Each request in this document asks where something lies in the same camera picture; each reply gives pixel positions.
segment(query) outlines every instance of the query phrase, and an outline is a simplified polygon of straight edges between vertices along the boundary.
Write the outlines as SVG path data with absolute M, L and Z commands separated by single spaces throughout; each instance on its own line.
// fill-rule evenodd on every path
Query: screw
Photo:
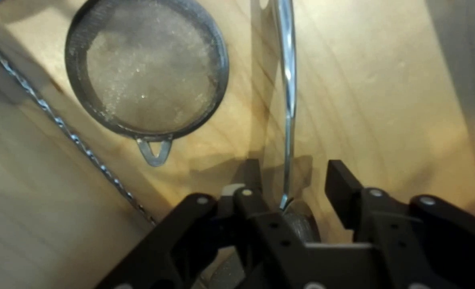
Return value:
M 380 189 L 369 189 L 369 194 L 373 195 L 373 197 L 381 197 L 383 192 Z
M 306 282 L 303 285 L 303 289 L 325 289 L 325 287 L 322 284 L 319 284 L 319 282 Z
M 425 205 L 434 205 L 434 198 L 433 197 L 420 197 L 418 200 L 422 203 L 425 203 Z
M 115 285 L 113 289 L 133 289 L 133 287 L 131 287 L 131 284 L 123 282 L 123 284 Z
M 430 287 L 422 282 L 412 282 L 412 284 L 409 284 L 407 289 L 430 289 Z
M 251 189 L 242 189 L 242 195 L 251 195 Z
M 207 198 L 207 197 L 197 197 L 195 202 L 197 202 L 197 203 L 207 203 L 208 198 Z

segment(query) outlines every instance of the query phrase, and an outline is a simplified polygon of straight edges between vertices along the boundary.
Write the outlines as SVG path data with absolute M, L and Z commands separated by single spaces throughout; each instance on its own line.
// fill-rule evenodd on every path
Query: metal chain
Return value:
M 32 86 L 32 83 L 8 60 L 0 51 L 0 65 L 3 70 L 16 80 L 22 91 L 46 113 L 49 120 L 70 139 L 78 150 L 110 181 L 110 184 L 126 198 L 126 202 L 149 221 L 152 226 L 157 224 L 154 216 L 142 206 L 133 192 L 129 192 L 121 181 L 107 168 L 107 165 L 93 152 L 93 149 L 80 137 L 80 134 L 52 109 L 48 100 Z

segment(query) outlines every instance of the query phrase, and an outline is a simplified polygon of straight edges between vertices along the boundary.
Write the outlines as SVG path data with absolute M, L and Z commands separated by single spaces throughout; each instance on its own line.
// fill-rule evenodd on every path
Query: wooden panel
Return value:
M 216 113 L 160 168 L 89 118 L 69 86 L 64 38 L 81 3 L 1 1 L 0 46 L 154 214 L 190 190 L 218 194 L 248 157 L 274 203 L 284 99 L 268 1 L 200 0 L 227 41 L 231 80 Z M 322 195 L 330 157 L 401 200 L 433 192 L 475 213 L 475 0 L 298 0 L 295 14 L 293 190 L 324 237 L 348 235 Z M 0 287 L 88 287 L 146 231 L 38 109 L 0 100 Z

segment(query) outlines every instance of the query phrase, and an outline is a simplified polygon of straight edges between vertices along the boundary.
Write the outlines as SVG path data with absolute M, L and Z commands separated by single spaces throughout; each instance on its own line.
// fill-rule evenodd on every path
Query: wooden surface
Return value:
M 1 1 L 0 46 L 154 216 L 192 190 L 216 195 L 245 158 L 259 160 L 272 203 L 284 99 L 268 1 L 202 0 L 227 41 L 229 86 L 160 168 L 89 118 L 69 86 L 62 51 L 80 4 Z M 401 200 L 433 192 L 475 213 L 475 0 L 298 0 L 295 15 L 293 190 L 324 239 L 346 239 L 322 192 L 332 157 Z M 0 287 L 91 287 L 146 232 L 30 100 L 0 91 Z

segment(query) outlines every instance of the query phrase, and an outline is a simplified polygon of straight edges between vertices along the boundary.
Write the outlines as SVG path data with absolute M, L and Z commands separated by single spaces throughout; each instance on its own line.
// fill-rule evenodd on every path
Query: mesh strainer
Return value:
M 65 68 L 81 105 L 134 137 L 150 165 L 208 120 L 229 73 L 223 36 L 194 0 L 86 1 L 67 35 Z M 160 142 L 158 153 L 149 142 Z

